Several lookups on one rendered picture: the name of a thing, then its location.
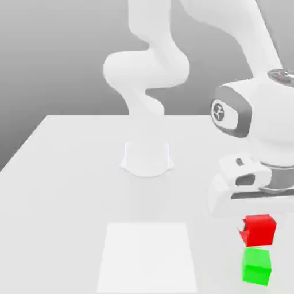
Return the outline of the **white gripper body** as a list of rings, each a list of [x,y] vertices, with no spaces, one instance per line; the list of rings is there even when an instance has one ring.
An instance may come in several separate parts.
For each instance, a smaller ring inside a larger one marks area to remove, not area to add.
[[[294,213],[294,186],[279,193],[232,191],[223,177],[216,175],[208,190],[208,207],[216,218]]]

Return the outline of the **small red cube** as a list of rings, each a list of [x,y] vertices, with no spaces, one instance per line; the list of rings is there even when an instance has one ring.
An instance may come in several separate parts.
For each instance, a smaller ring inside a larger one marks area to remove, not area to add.
[[[268,246],[273,243],[276,221],[269,214],[247,215],[244,228],[238,230],[246,247]]]

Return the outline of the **small green cube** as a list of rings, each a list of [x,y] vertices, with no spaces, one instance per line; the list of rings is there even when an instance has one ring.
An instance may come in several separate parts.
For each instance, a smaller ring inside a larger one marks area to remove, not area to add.
[[[246,247],[242,257],[242,281],[267,286],[272,272],[270,252]]]

